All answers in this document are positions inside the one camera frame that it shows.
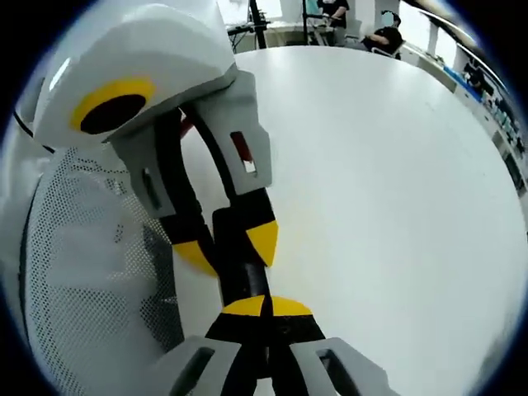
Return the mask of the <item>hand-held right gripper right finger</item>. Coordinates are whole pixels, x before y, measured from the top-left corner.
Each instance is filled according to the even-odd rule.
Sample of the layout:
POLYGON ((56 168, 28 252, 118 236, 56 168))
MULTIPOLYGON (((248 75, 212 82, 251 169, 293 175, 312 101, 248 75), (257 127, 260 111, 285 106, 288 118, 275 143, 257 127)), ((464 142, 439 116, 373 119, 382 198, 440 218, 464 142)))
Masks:
POLYGON ((311 310, 269 299, 269 368, 276 395, 395 395, 387 372, 339 337, 326 337, 311 310))

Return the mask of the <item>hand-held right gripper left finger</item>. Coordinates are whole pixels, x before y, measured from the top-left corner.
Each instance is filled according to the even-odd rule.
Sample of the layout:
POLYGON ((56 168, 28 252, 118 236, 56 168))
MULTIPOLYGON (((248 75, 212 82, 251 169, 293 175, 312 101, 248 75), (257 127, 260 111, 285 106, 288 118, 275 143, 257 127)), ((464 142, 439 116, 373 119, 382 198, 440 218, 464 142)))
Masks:
POLYGON ((153 363, 141 395, 253 395, 268 374, 265 297, 224 307, 203 337, 188 337, 153 363))

